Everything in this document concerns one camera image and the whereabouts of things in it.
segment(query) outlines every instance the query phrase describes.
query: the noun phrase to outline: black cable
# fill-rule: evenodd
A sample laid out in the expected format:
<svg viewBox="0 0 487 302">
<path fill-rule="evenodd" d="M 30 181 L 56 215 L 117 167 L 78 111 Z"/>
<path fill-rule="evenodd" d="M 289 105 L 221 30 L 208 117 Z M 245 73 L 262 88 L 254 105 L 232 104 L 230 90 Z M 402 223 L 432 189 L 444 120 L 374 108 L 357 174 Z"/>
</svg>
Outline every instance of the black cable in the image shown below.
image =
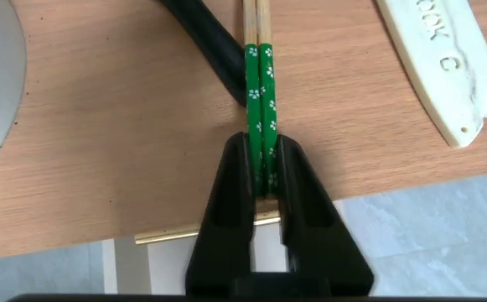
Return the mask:
<svg viewBox="0 0 487 302">
<path fill-rule="evenodd" d="M 228 92 L 246 107 L 245 55 L 202 0 L 159 0 L 180 22 Z"/>
</svg>

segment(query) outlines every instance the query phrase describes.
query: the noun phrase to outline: green chopstick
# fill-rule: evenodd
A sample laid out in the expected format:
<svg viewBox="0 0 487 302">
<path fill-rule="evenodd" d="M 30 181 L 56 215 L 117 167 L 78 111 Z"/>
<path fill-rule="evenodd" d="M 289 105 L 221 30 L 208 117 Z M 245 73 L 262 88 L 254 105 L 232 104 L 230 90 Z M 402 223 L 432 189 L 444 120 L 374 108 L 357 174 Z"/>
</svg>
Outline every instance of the green chopstick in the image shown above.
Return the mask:
<svg viewBox="0 0 487 302">
<path fill-rule="evenodd" d="M 262 106 L 260 98 L 259 59 L 256 46 L 256 0 L 244 0 L 246 118 L 249 131 L 249 149 L 256 196 L 263 196 L 262 164 Z"/>
<path fill-rule="evenodd" d="M 273 68 L 273 47 L 269 0 L 256 0 L 258 15 L 258 52 L 260 58 L 260 93 L 262 97 L 264 186 L 267 198 L 277 194 L 277 99 L 275 97 L 275 75 Z"/>
</svg>

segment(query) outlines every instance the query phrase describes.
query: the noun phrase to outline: clamp jaw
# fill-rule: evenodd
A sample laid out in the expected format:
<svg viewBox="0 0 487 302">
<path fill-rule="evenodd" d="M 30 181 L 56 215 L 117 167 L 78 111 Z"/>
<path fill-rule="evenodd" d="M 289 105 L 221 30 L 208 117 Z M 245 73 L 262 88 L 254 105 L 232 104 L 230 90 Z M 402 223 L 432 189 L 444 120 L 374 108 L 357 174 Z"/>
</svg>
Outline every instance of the clamp jaw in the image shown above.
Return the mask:
<svg viewBox="0 0 487 302">
<path fill-rule="evenodd" d="M 251 271 L 256 211 L 248 136 L 228 139 L 187 269 L 188 296 L 330 297 L 370 293 L 374 276 L 301 146 L 278 136 L 278 207 L 287 273 Z"/>
</svg>

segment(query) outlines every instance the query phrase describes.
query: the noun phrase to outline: green patterned chopstick handle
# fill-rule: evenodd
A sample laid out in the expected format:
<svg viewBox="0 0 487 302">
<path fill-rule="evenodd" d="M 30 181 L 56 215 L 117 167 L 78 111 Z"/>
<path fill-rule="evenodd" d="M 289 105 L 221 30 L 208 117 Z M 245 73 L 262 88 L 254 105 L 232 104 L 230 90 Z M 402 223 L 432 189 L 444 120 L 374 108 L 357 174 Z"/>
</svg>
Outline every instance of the green patterned chopstick handle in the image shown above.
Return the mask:
<svg viewBox="0 0 487 302">
<path fill-rule="evenodd" d="M 262 106 L 260 100 L 260 74 L 258 47 L 245 45 L 246 65 L 246 118 L 249 126 L 249 149 L 256 196 L 263 196 Z"/>
<path fill-rule="evenodd" d="M 262 95 L 263 161 L 266 178 L 266 195 L 276 195 L 277 179 L 277 99 L 275 97 L 275 75 L 273 69 L 273 47 L 265 43 L 259 46 L 260 93 Z"/>
</svg>

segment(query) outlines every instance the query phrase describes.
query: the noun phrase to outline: wooden table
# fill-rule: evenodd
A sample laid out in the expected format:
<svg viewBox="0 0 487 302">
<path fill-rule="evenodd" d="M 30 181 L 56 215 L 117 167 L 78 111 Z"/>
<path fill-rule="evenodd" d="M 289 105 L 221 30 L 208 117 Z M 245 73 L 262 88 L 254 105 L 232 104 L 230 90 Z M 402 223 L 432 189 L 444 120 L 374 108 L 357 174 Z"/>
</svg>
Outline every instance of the wooden table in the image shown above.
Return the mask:
<svg viewBox="0 0 487 302">
<path fill-rule="evenodd" d="M 239 1 L 206 1 L 241 39 Z M 225 140 L 246 129 L 152 0 L 13 0 L 25 96 L 0 151 L 0 257 L 199 222 Z M 472 1 L 487 39 L 487 0 Z M 273 0 L 279 124 L 332 198 L 487 174 L 487 120 L 447 146 L 370 0 Z"/>
</svg>

